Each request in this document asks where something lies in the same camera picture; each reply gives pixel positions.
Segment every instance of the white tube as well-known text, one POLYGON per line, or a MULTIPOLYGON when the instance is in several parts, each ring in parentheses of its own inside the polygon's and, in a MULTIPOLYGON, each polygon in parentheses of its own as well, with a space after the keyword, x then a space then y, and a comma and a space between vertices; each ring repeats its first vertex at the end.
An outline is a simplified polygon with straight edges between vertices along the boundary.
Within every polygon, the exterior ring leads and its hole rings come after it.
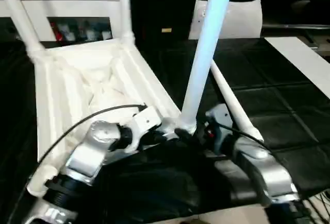
POLYGON ((19 0, 5 0, 11 12, 11 19, 19 32, 28 52, 44 50, 39 43, 36 32, 19 0))
POLYGON ((128 43, 134 43, 134 34, 130 17, 130 0, 120 0, 121 22, 122 22, 122 40, 128 43))
POLYGON ((179 126, 193 133, 202 93, 229 0, 208 0, 206 16, 192 65, 179 126))
POLYGON ((243 107, 239 103, 232 89, 228 85, 226 79, 223 77, 216 63, 212 60, 211 71, 216 80, 219 89, 226 101, 226 104, 237 124, 237 127, 246 132, 247 134, 259 139, 263 140, 259 130, 253 126, 249 117, 245 113, 243 107))

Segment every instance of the red object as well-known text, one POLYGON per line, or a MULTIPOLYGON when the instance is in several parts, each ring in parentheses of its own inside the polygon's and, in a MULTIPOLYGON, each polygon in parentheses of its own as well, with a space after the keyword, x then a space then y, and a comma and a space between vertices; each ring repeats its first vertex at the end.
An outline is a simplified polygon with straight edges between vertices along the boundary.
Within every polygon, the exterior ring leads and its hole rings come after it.
POLYGON ((214 138, 214 136, 215 136, 215 135, 212 133, 212 131, 210 131, 210 130, 207 131, 207 134, 208 134, 209 138, 214 138))
POLYGON ((55 22, 51 22, 51 27, 52 27, 53 33, 55 35, 56 41, 63 41, 63 35, 57 29, 57 26, 56 26, 55 22))

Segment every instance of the black fabric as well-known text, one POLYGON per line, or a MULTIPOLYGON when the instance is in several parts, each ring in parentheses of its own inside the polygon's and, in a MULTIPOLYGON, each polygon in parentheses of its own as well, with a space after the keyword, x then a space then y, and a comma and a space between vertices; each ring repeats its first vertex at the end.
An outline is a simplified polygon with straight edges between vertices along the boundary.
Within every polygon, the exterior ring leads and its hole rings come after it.
POLYGON ((311 0, 299 14, 299 21, 306 24, 330 25, 329 14, 323 7, 329 7, 330 0, 311 0))
POLYGON ((187 39, 194 6, 195 0, 131 0, 136 44, 187 39))
MULTIPOLYGON (((196 41, 163 44, 142 53, 181 107, 196 41)), ((22 44, 3 45, 0 61, 3 128, 1 222, 17 202, 36 158, 33 65, 22 44)), ((329 100, 263 39, 220 40, 214 55, 267 145, 300 192, 330 185, 329 100)), ((199 116, 223 98, 210 77, 199 116)), ((245 174, 230 161, 206 159, 182 141, 169 142, 103 168, 79 223, 147 223, 256 202, 245 174)), ((19 219, 33 199, 25 194, 19 219)))

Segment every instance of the black table surface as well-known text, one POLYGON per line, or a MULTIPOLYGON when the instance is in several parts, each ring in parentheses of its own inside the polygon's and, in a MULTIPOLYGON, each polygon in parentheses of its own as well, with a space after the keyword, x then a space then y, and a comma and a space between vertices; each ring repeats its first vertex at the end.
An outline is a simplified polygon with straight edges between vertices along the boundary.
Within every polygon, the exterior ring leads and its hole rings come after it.
MULTIPOLYGON (((196 45, 185 41, 141 50, 179 108, 196 45)), ((37 129, 33 65, 21 43, 0 47, 4 124, 0 213, 6 220, 37 157, 37 129)), ((302 196, 328 188, 329 99, 264 39, 219 40, 214 60, 302 196)), ((222 102, 209 77, 199 117, 222 102)), ((158 146, 122 161, 100 175, 89 206, 105 222, 93 219, 94 223, 151 222, 228 208, 231 186, 212 165, 182 143, 158 146)), ((29 205, 28 199, 23 200, 20 208, 29 205)), ((85 211, 79 223, 91 216, 85 211)), ((14 218, 12 223, 19 222, 14 218)))

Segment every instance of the silver clamp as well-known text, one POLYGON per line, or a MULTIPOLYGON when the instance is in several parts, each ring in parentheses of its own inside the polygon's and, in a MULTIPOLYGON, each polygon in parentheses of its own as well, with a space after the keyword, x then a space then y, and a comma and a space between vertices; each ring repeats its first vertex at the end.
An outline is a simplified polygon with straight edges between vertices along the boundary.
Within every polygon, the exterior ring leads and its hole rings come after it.
MULTIPOLYGON (((151 128, 161 124, 161 119, 154 107, 148 107, 136 114, 124 127, 131 130, 132 141, 124 153, 134 153, 140 143, 141 137, 151 128)), ((110 124, 105 121, 96 121, 90 126, 83 141, 71 153, 66 164, 61 168, 62 174, 92 185, 98 172, 110 153, 110 146, 121 138, 117 124, 110 124)))
POLYGON ((288 171, 255 141, 247 137, 238 138, 233 161, 253 182, 262 206, 299 200, 288 171))
MULTIPOLYGON (((226 104, 220 104, 213 107, 211 110, 207 111, 205 113, 207 117, 214 118, 214 121, 216 121, 219 124, 223 124, 226 126, 231 127, 233 125, 233 121, 230 117, 228 108, 226 104)), ((224 129, 222 127, 216 127, 215 131, 218 135, 216 135, 216 140, 214 142, 214 148, 213 152, 215 154, 220 154, 220 149, 222 146, 222 143, 224 142, 227 135, 232 134, 230 130, 224 129)))

